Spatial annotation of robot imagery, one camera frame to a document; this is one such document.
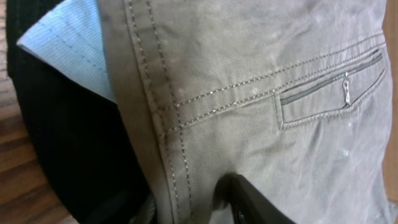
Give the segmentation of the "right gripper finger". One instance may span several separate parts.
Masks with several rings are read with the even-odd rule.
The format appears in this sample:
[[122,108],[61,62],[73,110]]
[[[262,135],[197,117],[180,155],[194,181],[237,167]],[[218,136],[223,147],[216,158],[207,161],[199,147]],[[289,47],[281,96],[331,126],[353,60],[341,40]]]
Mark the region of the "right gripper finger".
[[229,173],[217,181],[213,206],[230,206],[234,224],[294,224],[241,174]]

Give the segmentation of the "grey shorts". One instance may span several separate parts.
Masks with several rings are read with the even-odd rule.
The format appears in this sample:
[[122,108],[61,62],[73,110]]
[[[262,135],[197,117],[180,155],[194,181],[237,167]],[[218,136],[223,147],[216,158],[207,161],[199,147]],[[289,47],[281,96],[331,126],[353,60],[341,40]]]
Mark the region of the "grey shorts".
[[385,1],[102,0],[108,75],[159,223],[232,223],[238,174],[295,223],[393,223]]

